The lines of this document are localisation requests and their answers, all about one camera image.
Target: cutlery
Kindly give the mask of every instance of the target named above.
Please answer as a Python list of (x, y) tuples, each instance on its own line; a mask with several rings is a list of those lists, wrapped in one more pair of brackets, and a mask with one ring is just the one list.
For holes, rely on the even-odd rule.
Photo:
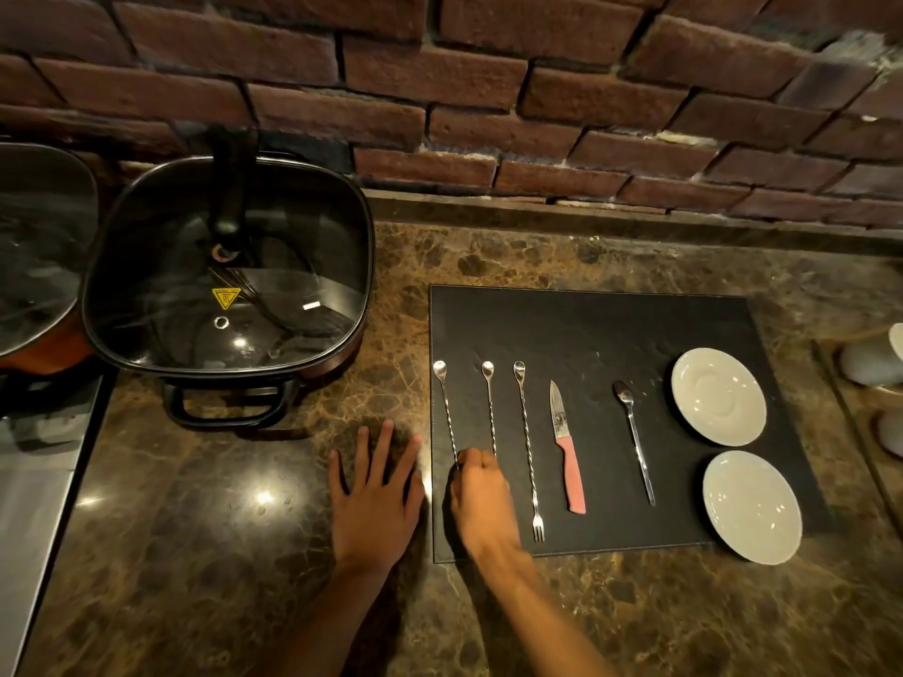
[(458, 463), (458, 451), (454, 446), (454, 432), (452, 432), (452, 413), (449, 410), (449, 398), (445, 393), (445, 374), (448, 373), (448, 366), (444, 361), (436, 361), (433, 363), (433, 373), (436, 377), (439, 378), (439, 385), (443, 388), (443, 401), (445, 401), (445, 417), (449, 421), (449, 437), (451, 437), (451, 455), (454, 458), (454, 465), (460, 470), (460, 465)]
[(552, 410), (552, 426), (555, 429), (555, 443), (564, 451), (564, 491), (567, 493), (567, 507), (570, 512), (586, 512), (583, 501), (583, 483), (580, 479), (580, 466), (577, 465), (577, 454), (573, 450), (573, 440), (567, 427), (567, 416), (564, 415), (562, 393), (555, 384), (549, 383), (549, 408)]
[(637, 448), (637, 459), (639, 460), (639, 469), (643, 471), (643, 482), (646, 483), (646, 494), (649, 497), (649, 504), (656, 504), (656, 495), (652, 492), (652, 481), (649, 479), (649, 469), (646, 467), (646, 457), (643, 456), (643, 449), (639, 445), (639, 432), (637, 432), (637, 423), (633, 420), (633, 394), (620, 380), (615, 380), (615, 395), (621, 400), (626, 408), (626, 418), (630, 421), (630, 432), (633, 434), (633, 445)]
[(514, 362), (514, 377), (520, 389), (520, 407), (524, 410), (524, 435), (526, 437), (526, 462), (530, 466), (530, 489), (533, 492), (533, 539), (536, 542), (546, 540), (546, 528), (539, 514), (539, 497), (536, 495), (536, 476), (533, 473), (533, 452), (530, 450), (530, 426), (526, 424), (526, 399), (524, 398), (524, 376), (526, 366), (523, 361)]
[(483, 377), (486, 378), (486, 394), (490, 398), (490, 430), (492, 431), (492, 455), (497, 456), (496, 451), (496, 418), (492, 412), (492, 374), (496, 372), (496, 366), (491, 361), (483, 361)]

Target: black lid handle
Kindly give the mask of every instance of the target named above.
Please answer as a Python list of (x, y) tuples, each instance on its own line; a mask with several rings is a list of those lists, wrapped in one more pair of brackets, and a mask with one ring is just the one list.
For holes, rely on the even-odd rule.
[(207, 227), (210, 240), (229, 252), (244, 245), (245, 207), (254, 164), (257, 160), (257, 130), (211, 126), (207, 140), (213, 152), (213, 181)]
[(164, 409), (166, 415), (189, 430), (254, 430), (274, 425), (285, 417), (289, 405), (301, 388), (301, 378), (297, 375), (281, 380), (267, 381), (267, 387), (276, 387), (273, 404), (267, 410), (240, 418), (203, 418), (191, 415), (185, 409), (186, 389), (210, 389), (211, 385), (187, 385), (185, 381), (166, 379), (164, 382)]

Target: marble countertop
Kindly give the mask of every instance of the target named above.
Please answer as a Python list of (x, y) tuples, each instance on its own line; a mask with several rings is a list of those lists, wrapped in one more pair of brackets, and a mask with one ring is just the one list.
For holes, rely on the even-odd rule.
[[(22, 677), (243, 674), (329, 575), (328, 450), (348, 465), (386, 416), (429, 437), (429, 283), (750, 298), (836, 533), (776, 568), (714, 545), (537, 564), (625, 676), (899, 673), (903, 544), (810, 338), (903, 319), (900, 262), (379, 223), (376, 283), (356, 362), (272, 430), (182, 430), (152, 378), (120, 375)], [(527, 674), (472, 567), (434, 565), (428, 538), (424, 519), (349, 673)]]

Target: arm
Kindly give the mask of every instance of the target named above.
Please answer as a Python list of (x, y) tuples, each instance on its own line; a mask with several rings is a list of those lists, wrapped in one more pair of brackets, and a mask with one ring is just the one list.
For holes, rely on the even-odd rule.
[[(334, 677), (348, 658), (351, 642), (390, 569), (411, 541), (423, 502), (423, 479), (411, 471), (420, 449), (414, 435), (388, 484), (383, 485), (393, 423), (379, 433), (370, 463), (367, 428), (357, 432), (354, 486), (341, 486), (339, 454), (330, 454), (333, 501), (333, 550), (336, 567), (329, 583), (311, 604), (306, 620), (287, 641), (265, 656), (256, 677)], [(404, 483), (411, 476), (407, 501)]]
[(537, 677), (615, 677), (520, 546), (507, 480), (489, 451), (467, 449), (451, 486), (461, 540), (524, 645)]

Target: pink knife handle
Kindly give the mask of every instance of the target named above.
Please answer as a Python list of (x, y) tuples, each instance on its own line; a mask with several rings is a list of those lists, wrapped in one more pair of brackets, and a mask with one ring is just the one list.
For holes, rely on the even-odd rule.
[(562, 437), (558, 446), (564, 450), (564, 491), (567, 493), (567, 507), (570, 512), (586, 512), (583, 502), (583, 483), (580, 481), (580, 467), (577, 466), (577, 454), (573, 450), (573, 440)]

